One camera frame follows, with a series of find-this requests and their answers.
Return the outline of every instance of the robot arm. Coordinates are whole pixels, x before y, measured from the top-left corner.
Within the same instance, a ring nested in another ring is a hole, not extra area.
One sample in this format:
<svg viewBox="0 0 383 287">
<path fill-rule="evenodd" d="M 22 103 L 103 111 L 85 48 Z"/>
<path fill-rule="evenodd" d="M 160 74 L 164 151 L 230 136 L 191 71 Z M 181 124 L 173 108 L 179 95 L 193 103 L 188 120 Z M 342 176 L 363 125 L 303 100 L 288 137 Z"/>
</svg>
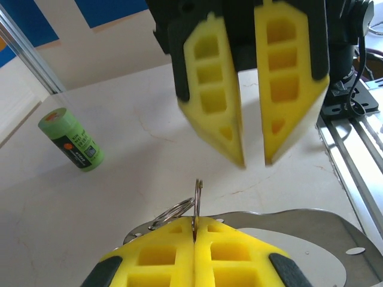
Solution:
<svg viewBox="0 0 383 287">
<path fill-rule="evenodd" d="M 258 68 L 265 163 L 314 124 L 329 85 L 324 0 L 147 0 L 196 133 L 238 166 L 239 71 Z"/>
</svg>

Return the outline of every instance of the white wall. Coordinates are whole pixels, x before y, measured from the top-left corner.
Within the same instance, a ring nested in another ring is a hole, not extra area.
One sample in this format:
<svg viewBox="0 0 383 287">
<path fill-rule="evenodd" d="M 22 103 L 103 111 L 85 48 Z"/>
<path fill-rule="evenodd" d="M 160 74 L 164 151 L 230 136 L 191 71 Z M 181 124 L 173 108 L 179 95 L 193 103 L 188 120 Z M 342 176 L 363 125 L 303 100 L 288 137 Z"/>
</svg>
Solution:
<svg viewBox="0 0 383 287">
<path fill-rule="evenodd" d="M 89 28 L 74 0 L 35 0 L 59 40 L 37 50 L 70 90 L 170 63 L 148 10 Z"/>
<path fill-rule="evenodd" d="M 48 91 L 15 57 L 0 68 L 0 147 Z"/>
</svg>

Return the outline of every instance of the yellow foam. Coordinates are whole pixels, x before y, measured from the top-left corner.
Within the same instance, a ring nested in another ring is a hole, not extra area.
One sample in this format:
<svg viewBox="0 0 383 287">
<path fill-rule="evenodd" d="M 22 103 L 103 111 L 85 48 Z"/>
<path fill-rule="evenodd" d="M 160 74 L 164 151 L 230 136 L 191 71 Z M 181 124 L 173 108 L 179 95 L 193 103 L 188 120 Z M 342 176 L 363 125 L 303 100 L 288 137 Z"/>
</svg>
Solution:
<svg viewBox="0 0 383 287">
<path fill-rule="evenodd" d="M 104 256 L 123 258 L 110 287 L 283 287 L 269 254 L 284 251 L 212 218 L 176 219 Z"/>
<path fill-rule="evenodd" d="M 104 256 L 123 258 L 110 287 L 194 286 L 192 219 L 180 218 Z"/>
<path fill-rule="evenodd" d="M 288 255 L 212 218 L 199 220 L 194 248 L 195 287 L 284 287 L 269 261 Z"/>
<path fill-rule="evenodd" d="M 244 167 L 242 113 L 224 19 L 209 14 L 184 44 L 190 100 L 178 104 L 196 133 Z"/>
<path fill-rule="evenodd" d="M 265 162 L 272 164 L 315 124 L 329 76 L 311 76 L 306 14 L 265 0 L 254 18 Z"/>
</svg>

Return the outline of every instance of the black cable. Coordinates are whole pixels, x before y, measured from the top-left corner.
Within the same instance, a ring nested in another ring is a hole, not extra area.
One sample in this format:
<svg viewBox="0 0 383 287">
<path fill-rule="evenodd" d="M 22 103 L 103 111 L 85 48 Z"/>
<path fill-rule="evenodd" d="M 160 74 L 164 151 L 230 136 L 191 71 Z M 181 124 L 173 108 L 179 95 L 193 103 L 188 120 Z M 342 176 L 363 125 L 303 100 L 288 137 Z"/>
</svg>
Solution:
<svg viewBox="0 0 383 287">
<path fill-rule="evenodd" d="M 367 74 L 369 74 L 370 80 L 371 81 L 375 80 L 375 77 L 373 76 L 373 72 L 371 71 L 371 69 L 369 69 L 369 67 L 367 67 L 367 65 L 364 68 L 366 69 Z"/>
<path fill-rule="evenodd" d="M 357 51 L 357 49 L 355 48 L 355 54 L 357 55 L 357 57 L 358 57 L 358 60 L 360 60 L 360 58 L 359 58 L 359 52 Z M 375 77 L 374 77 L 374 75 L 373 75 L 373 72 L 371 71 L 371 69 L 369 68 L 369 67 L 367 67 L 367 64 L 366 64 L 366 66 L 365 66 L 365 69 L 366 69 L 366 72 L 367 72 L 367 74 L 369 74 L 369 78 L 370 78 L 370 80 L 371 81 L 373 81 L 373 80 L 375 80 Z"/>
<path fill-rule="evenodd" d="M 366 67 L 366 42 L 364 40 L 364 37 L 359 37 L 359 54 L 360 54 L 360 63 L 359 63 L 358 73 L 347 95 L 347 101 L 346 101 L 346 109 L 351 117 L 361 117 L 366 114 L 366 110 L 364 109 L 364 107 L 354 99 L 355 87 L 364 72 L 364 68 Z"/>
</svg>

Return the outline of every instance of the label on bottle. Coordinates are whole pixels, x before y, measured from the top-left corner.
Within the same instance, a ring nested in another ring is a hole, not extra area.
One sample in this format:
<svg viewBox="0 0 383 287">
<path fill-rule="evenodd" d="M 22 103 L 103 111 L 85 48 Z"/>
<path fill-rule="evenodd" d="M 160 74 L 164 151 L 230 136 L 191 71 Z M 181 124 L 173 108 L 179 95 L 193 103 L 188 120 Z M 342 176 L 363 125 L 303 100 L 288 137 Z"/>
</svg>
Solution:
<svg viewBox="0 0 383 287">
<path fill-rule="evenodd" d="M 62 136 L 58 139 L 53 139 L 52 142 L 59 148 L 61 151 L 80 169 L 89 167 L 92 163 L 87 159 L 85 154 L 83 154 L 76 146 L 76 144 L 70 140 L 67 136 Z M 89 147 L 84 151 L 86 154 L 92 157 L 96 150 L 89 145 Z"/>
</svg>

